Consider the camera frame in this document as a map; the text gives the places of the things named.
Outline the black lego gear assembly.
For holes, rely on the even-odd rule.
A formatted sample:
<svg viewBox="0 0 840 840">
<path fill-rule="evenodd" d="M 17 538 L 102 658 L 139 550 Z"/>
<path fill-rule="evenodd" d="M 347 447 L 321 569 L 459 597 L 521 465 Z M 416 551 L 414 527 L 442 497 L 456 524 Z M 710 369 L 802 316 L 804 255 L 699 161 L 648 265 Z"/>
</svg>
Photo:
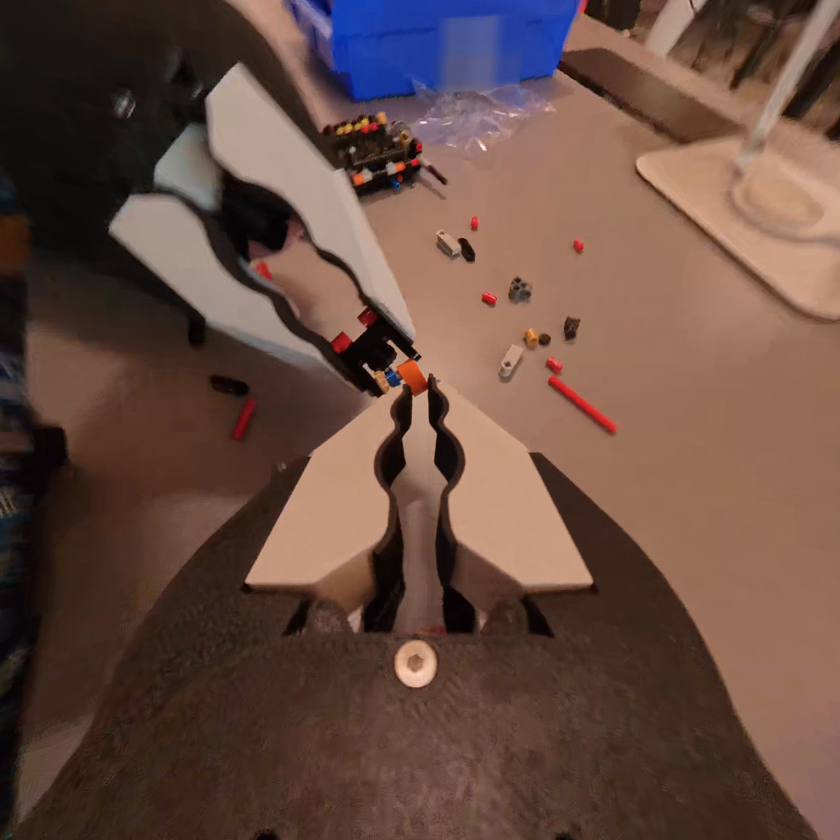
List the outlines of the black lego gear assembly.
<svg viewBox="0 0 840 840">
<path fill-rule="evenodd" d="M 391 386 L 402 379 L 399 374 L 388 374 L 394 370 L 397 355 L 402 353 L 407 360 L 419 362 L 422 359 L 412 342 L 384 315 L 373 308 L 366 308 L 359 315 L 364 330 L 357 339 L 351 339 L 340 332 L 332 341 L 332 349 L 350 372 L 350 381 L 362 392 L 374 397 L 384 394 L 377 379 L 382 374 L 385 385 Z"/>
</svg>

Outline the dark flat box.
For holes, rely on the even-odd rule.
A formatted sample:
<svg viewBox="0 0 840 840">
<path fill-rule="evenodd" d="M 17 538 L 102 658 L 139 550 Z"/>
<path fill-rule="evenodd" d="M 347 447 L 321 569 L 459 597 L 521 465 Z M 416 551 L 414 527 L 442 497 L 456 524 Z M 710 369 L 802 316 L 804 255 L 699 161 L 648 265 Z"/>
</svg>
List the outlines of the dark flat box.
<svg viewBox="0 0 840 840">
<path fill-rule="evenodd" d="M 719 140 L 742 132 L 738 123 L 611 50 L 566 51 L 558 70 L 677 144 Z"/>
</svg>

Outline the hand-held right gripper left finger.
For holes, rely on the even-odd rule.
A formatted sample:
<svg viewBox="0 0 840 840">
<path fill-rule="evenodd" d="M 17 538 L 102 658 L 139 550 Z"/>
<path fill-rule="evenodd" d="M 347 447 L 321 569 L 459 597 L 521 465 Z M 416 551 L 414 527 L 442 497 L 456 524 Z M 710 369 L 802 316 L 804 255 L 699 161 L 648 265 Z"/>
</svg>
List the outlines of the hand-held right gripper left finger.
<svg viewBox="0 0 840 840">
<path fill-rule="evenodd" d="M 393 484 L 412 418 L 404 385 L 311 453 L 245 578 L 250 590 L 334 602 L 361 611 L 368 633 L 393 630 L 406 588 Z"/>
</svg>

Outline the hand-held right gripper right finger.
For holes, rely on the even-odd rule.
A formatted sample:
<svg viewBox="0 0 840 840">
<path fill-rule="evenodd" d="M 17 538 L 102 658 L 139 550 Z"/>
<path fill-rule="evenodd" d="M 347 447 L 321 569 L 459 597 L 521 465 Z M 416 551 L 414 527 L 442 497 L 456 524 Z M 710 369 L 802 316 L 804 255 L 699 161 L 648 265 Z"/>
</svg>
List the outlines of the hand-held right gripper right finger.
<svg viewBox="0 0 840 840">
<path fill-rule="evenodd" d="M 521 607 L 529 628 L 535 596 L 591 591 L 534 454 L 433 375 L 427 409 L 444 480 L 435 552 L 447 633 L 474 633 L 504 602 Z"/>
</svg>

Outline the long red lego axle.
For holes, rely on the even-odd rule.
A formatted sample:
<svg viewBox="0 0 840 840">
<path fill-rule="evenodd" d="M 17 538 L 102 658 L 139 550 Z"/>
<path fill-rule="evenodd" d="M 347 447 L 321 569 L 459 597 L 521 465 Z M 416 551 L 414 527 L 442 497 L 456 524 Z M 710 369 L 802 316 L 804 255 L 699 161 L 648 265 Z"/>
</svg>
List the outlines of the long red lego axle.
<svg viewBox="0 0 840 840">
<path fill-rule="evenodd" d="M 616 423 L 602 413 L 593 404 L 584 399 L 579 393 L 568 386 L 558 375 L 553 374 L 548 379 L 548 384 L 557 393 L 561 394 L 564 399 L 571 403 L 577 410 L 589 417 L 601 429 L 608 434 L 614 435 L 617 431 Z"/>
</svg>

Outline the blue plastic bin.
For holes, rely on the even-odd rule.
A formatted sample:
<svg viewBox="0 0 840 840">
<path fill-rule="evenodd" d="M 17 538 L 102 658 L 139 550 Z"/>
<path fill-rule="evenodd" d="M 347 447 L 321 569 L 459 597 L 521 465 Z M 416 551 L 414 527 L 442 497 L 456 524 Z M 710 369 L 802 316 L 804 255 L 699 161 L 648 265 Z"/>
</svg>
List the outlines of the blue plastic bin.
<svg viewBox="0 0 840 840">
<path fill-rule="evenodd" d="M 355 101 L 488 91 L 551 76 L 580 2 L 288 1 L 311 53 Z"/>
</svg>

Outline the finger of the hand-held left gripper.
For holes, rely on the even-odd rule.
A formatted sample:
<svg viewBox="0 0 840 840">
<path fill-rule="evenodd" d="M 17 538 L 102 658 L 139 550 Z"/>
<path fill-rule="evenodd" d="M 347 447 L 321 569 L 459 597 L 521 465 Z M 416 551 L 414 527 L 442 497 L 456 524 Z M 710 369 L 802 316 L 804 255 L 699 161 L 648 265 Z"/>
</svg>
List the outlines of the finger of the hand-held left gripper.
<svg viewBox="0 0 840 840">
<path fill-rule="evenodd" d="M 287 204 L 312 245 L 335 259 L 360 297 L 413 343 L 406 301 L 344 171 L 328 162 L 245 65 L 216 84 L 205 111 L 216 161 Z"/>
<path fill-rule="evenodd" d="M 112 238 L 207 326 L 303 371 L 332 371 L 380 396 L 375 378 L 309 329 L 285 295 L 241 259 L 217 220 L 170 192 L 132 194 L 109 227 Z"/>
</svg>

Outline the clear plastic bag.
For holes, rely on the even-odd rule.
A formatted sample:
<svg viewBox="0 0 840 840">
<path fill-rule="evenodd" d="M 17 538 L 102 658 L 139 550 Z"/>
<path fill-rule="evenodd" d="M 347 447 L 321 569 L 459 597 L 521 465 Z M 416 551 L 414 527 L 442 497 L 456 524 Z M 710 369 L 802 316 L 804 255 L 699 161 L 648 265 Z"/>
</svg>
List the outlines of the clear plastic bag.
<svg viewBox="0 0 840 840">
<path fill-rule="evenodd" d="M 526 121 L 555 111 L 552 100 L 522 85 L 488 91 L 416 90 L 422 105 L 409 123 L 424 147 L 440 147 L 466 155 L 484 154 L 512 137 Z"/>
</svg>

